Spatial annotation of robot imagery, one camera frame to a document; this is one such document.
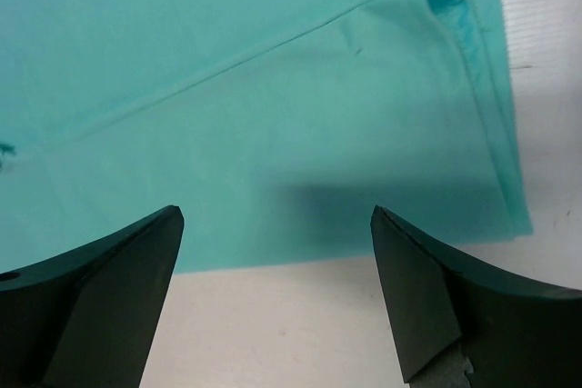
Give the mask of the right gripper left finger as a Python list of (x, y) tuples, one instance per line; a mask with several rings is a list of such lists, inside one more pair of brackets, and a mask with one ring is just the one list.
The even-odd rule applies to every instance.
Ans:
[(183, 231), (180, 208), (169, 205), (3, 273), (2, 386), (139, 386)]

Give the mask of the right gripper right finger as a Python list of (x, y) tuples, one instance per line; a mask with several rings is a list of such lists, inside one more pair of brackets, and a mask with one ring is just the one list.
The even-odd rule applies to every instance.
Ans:
[(412, 387), (578, 387), (581, 292), (513, 274), (376, 207), (388, 320)]

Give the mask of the teal green t shirt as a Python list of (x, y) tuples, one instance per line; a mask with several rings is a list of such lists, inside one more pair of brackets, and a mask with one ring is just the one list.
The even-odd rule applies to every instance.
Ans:
[(532, 232), (501, 0), (1, 0), (1, 267), (181, 208), (182, 271)]

